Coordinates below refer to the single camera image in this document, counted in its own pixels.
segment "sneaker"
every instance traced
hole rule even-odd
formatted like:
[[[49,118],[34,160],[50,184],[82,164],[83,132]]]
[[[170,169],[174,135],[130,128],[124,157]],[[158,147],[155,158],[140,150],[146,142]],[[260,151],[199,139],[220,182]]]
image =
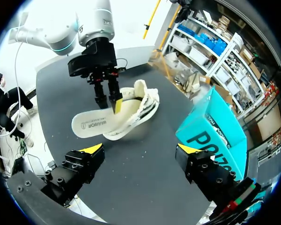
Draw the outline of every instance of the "sneaker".
[[[33,106],[31,109],[27,110],[27,113],[28,113],[29,116],[32,116],[33,114],[35,114],[37,112],[38,112],[37,106]]]
[[[129,115],[123,115],[123,123],[117,129],[103,134],[103,136],[111,141],[118,140],[128,134],[136,126],[150,119],[158,109],[159,95],[157,89],[148,89],[144,80],[137,80],[134,88],[121,88],[123,101],[137,99],[133,101],[135,107],[130,107],[134,112]]]
[[[25,136],[24,142],[25,142],[25,144],[26,144],[28,147],[30,147],[30,148],[33,146],[33,141],[32,141],[32,139],[29,138],[29,137],[26,137],[26,136]]]

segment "yellow pole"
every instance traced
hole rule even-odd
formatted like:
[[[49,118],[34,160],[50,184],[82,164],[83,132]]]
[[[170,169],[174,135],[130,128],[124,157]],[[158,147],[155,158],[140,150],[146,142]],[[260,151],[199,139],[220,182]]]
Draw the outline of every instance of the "yellow pole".
[[[142,37],[142,39],[145,39],[145,38],[146,38],[146,35],[147,35],[147,33],[148,33],[148,29],[149,29],[149,27],[150,27],[150,25],[151,25],[151,22],[152,22],[152,20],[153,20],[153,17],[154,17],[154,15],[155,15],[155,12],[156,12],[158,6],[159,6],[160,1],[161,1],[161,0],[158,0],[157,4],[156,4],[156,6],[155,6],[155,9],[154,9],[154,11],[153,11],[153,14],[151,15],[151,18],[150,18],[150,21],[149,21],[148,25],[145,25],[145,26],[146,26],[146,30],[145,30],[145,33],[144,33],[144,36]]]
[[[181,6],[179,5],[178,8],[176,9],[176,12],[175,12],[175,14],[174,14],[174,16],[173,16],[173,18],[172,18],[170,24],[169,24],[169,27],[168,27],[168,29],[167,29],[167,32],[166,32],[165,35],[163,36],[163,40],[161,41],[160,46],[159,46],[158,49],[161,50],[161,48],[163,47],[163,44],[164,44],[164,42],[165,42],[165,40],[166,40],[166,38],[167,38],[167,36],[168,36],[168,34],[169,34],[169,31],[170,31],[171,27],[173,26],[173,23],[174,23],[174,21],[175,21],[175,19],[176,19],[176,16],[177,16],[177,14],[178,14],[180,8],[181,8]]]

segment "black table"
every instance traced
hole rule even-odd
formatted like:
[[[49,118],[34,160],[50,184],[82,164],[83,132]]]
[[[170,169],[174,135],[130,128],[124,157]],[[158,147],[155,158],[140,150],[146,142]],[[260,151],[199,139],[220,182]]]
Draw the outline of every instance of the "black table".
[[[37,74],[39,117],[48,147],[57,164],[71,149],[103,143],[105,162],[78,195],[98,216],[118,225],[194,225],[209,202],[195,184],[190,185],[175,161],[175,131],[191,110],[191,102],[160,72],[142,65],[120,74],[120,87],[133,87],[138,79],[158,88],[160,106],[146,123],[119,141],[102,135],[81,139],[71,130],[72,118],[98,109],[93,86],[69,77],[67,62],[54,62]],[[107,83],[104,92],[108,96]]]

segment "robotic arm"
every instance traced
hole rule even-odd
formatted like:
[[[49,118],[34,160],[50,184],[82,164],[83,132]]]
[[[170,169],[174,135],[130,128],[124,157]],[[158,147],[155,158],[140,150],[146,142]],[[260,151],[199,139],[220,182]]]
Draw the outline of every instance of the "robotic arm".
[[[118,73],[125,68],[115,68],[116,55],[110,43],[115,33],[109,0],[94,1],[92,9],[76,14],[76,20],[64,27],[36,30],[29,30],[25,26],[13,28],[9,42],[23,42],[51,49],[57,55],[67,55],[75,47],[77,33],[79,44],[86,49],[69,61],[69,75],[86,78],[89,84],[95,86],[95,100],[101,109],[108,107],[101,85],[101,82],[108,80],[109,100],[114,113],[118,113],[123,96],[117,78]]]

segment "floor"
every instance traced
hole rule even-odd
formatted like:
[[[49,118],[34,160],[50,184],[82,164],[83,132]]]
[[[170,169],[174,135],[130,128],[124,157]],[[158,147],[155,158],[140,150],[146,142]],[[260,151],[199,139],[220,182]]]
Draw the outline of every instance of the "floor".
[[[33,97],[31,101],[34,105],[37,105],[36,96]],[[50,153],[48,145],[46,144],[38,113],[30,118],[26,112],[26,109],[22,107],[19,123],[23,124],[23,127],[21,127],[20,130],[26,135],[29,135],[34,143],[32,148],[27,147],[27,152],[24,155],[25,165],[27,166],[27,169],[32,170],[35,174],[44,174],[44,171],[48,170],[49,168],[48,163],[53,161],[53,157]],[[9,162],[3,161],[6,174],[10,174],[13,168],[14,160],[20,157],[19,146],[19,141],[16,142],[14,137],[10,138],[7,136],[0,138],[2,156],[9,159]],[[89,209],[88,206],[84,204],[84,202],[78,196],[76,196],[75,199],[70,202],[70,206],[68,208],[84,217],[105,222],[91,209]]]

